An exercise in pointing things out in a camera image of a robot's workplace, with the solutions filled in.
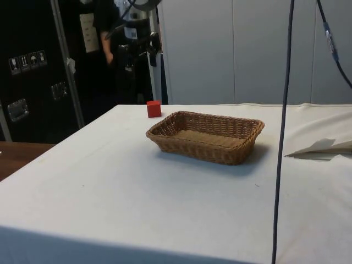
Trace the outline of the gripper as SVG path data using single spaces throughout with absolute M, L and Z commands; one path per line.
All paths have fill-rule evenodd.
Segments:
M 127 21 L 124 27 L 125 44 L 144 45 L 150 33 L 149 19 Z

